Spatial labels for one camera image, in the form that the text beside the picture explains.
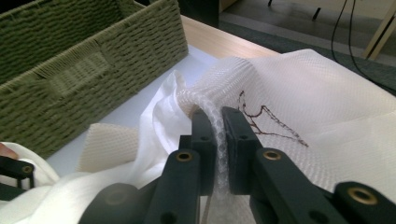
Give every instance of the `table surface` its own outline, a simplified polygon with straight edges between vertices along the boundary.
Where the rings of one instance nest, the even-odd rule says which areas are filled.
[[[188,56],[156,78],[137,95],[99,120],[99,123],[137,127],[140,115],[149,104],[150,99],[174,70],[182,74],[186,85],[190,86],[219,58],[227,56],[252,58],[278,54],[198,21],[182,17],[182,22],[189,43]],[[47,159],[58,175],[64,176],[75,172],[87,134],[88,132],[82,133]]]
[[[205,25],[190,18],[181,17],[187,42],[217,58],[236,56],[254,58],[277,55],[273,50],[251,43],[235,35]]]

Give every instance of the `wooden table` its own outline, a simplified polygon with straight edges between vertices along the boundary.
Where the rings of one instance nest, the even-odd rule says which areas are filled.
[[[217,58],[236,56],[254,58],[278,53],[245,39],[222,32],[190,18],[181,17],[187,42]]]

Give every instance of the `black metal bracket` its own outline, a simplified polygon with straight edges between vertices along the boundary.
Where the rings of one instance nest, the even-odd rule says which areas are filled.
[[[320,189],[284,152],[262,147],[239,110],[223,107],[222,116],[230,190],[250,195],[257,223],[395,223],[396,205],[377,190],[355,182],[338,184],[334,193]],[[194,113],[192,135],[181,136],[179,148],[169,155],[159,179],[142,189],[104,189],[79,223],[199,223],[199,199],[212,193],[216,160],[203,111]]]
[[[22,189],[22,180],[25,178],[29,178],[30,189],[34,188],[34,170],[35,167],[29,162],[17,161],[9,157],[0,156],[0,175],[14,178],[17,182],[17,187],[11,187],[0,183],[0,200],[10,201],[24,193],[25,190]]]

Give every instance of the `crumpled fabric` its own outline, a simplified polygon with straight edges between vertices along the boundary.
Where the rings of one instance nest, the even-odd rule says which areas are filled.
[[[179,136],[191,134],[189,115],[198,107],[211,120],[219,155],[216,188],[203,222],[254,223],[247,198],[228,191],[228,155],[219,112],[225,105],[240,109],[262,145],[285,151],[314,184],[332,190],[340,181],[358,181],[396,201],[395,98],[314,51],[300,50],[219,60],[192,87],[186,87],[177,71],[172,73],[142,114],[138,138],[137,131],[130,130],[111,143],[129,159],[118,157],[118,166],[107,163],[92,168],[95,173],[74,173],[29,190],[0,209],[0,223],[78,223],[106,186],[145,186],[161,175]],[[101,128],[95,132],[107,132],[106,125]],[[93,142],[87,148],[101,145],[95,145],[95,134],[89,136]],[[137,145],[125,146],[137,139]],[[112,154],[89,151],[85,158],[101,160],[100,154]]]

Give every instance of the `brass insert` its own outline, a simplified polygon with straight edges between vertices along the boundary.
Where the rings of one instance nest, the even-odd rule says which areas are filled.
[[[262,153],[262,155],[264,156],[265,159],[270,161],[278,161],[281,158],[280,154],[274,151],[266,151]]]
[[[378,203],[378,199],[375,197],[375,195],[367,189],[350,188],[347,190],[347,193],[353,200],[359,203],[364,203],[368,205],[374,205]]]

